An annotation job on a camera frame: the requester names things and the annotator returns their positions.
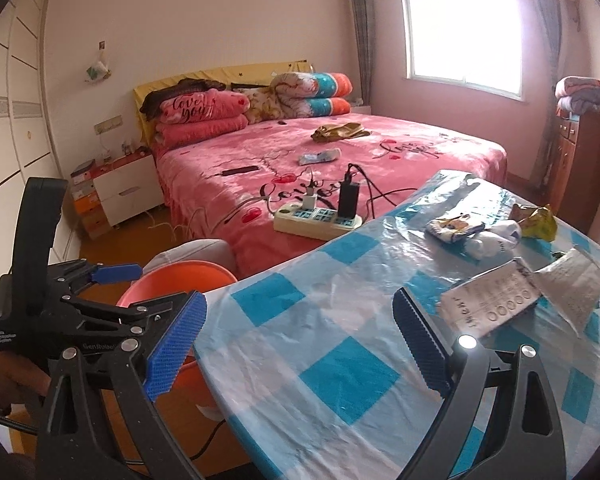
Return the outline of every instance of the blue checkered tablecloth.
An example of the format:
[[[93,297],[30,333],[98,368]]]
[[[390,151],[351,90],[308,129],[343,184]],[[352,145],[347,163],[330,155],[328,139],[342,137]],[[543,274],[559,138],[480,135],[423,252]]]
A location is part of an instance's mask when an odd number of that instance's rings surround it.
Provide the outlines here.
[[[397,477],[442,400],[394,323],[393,294],[407,286],[435,314],[442,292],[503,263],[476,262],[424,234],[424,225],[456,206],[493,222],[514,202],[524,203],[471,175],[441,171],[384,217],[206,295],[195,351],[232,430],[267,478]],[[525,239],[516,253],[537,269],[552,251],[575,244],[600,264],[600,247],[563,222],[555,242]],[[570,476],[600,444],[600,307],[585,332],[579,339],[542,299],[483,340],[539,350]],[[455,472],[470,466],[492,402],[488,390]]]

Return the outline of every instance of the curtain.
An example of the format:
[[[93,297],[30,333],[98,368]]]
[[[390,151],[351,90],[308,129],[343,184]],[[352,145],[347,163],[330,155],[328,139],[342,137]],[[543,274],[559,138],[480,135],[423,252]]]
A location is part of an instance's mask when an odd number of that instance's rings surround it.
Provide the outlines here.
[[[356,46],[360,66],[360,86],[365,105],[371,102],[371,78],[374,71],[376,19],[374,0],[350,0],[356,29]]]
[[[558,81],[558,58],[560,56],[560,38],[562,37],[562,22],[560,20],[560,0],[534,0],[540,23],[544,31],[545,43],[548,47],[549,63],[551,67],[552,85],[549,88],[549,104],[544,132],[540,141],[540,149],[536,156],[536,163],[531,174],[531,184],[542,187],[546,183],[549,170],[551,146],[554,141],[554,115],[555,115],[555,84]]]

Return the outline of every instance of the plastic bag hanging on wall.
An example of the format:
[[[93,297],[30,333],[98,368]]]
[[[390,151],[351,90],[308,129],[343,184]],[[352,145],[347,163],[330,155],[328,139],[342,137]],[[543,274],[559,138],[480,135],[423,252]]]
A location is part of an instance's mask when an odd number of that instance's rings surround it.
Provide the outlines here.
[[[100,49],[98,51],[98,59],[87,69],[87,77],[85,81],[89,83],[95,83],[103,81],[111,76],[111,70],[107,66],[104,41],[100,42]]]

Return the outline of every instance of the human hand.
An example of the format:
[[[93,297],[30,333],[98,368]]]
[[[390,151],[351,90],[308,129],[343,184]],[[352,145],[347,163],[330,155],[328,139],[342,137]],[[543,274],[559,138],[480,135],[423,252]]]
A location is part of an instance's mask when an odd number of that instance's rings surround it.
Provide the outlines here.
[[[50,381],[49,376],[27,358],[11,352],[0,352],[0,408],[24,402],[18,386],[25,386],[46,396]]]

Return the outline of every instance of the paper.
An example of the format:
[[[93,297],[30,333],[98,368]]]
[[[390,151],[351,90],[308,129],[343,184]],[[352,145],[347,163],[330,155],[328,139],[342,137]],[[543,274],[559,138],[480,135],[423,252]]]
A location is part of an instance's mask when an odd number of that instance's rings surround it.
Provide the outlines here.
[[[534,283],[578,336],[600,300],[600,267],[575,246],[554,263],[533,273]]]
[[[440,315],[458,332],[482,337],[536,302],[540,291],[516,258],[440,296]]]

